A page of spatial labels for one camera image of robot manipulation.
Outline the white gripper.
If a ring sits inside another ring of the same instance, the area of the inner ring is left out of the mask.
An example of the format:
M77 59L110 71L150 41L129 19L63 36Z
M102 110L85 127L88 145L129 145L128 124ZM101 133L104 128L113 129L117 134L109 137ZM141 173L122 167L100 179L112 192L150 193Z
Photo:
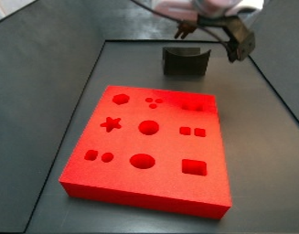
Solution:
M263 0L150 0L150 8L174 19L193 21L198 16L213 19L260 12Z

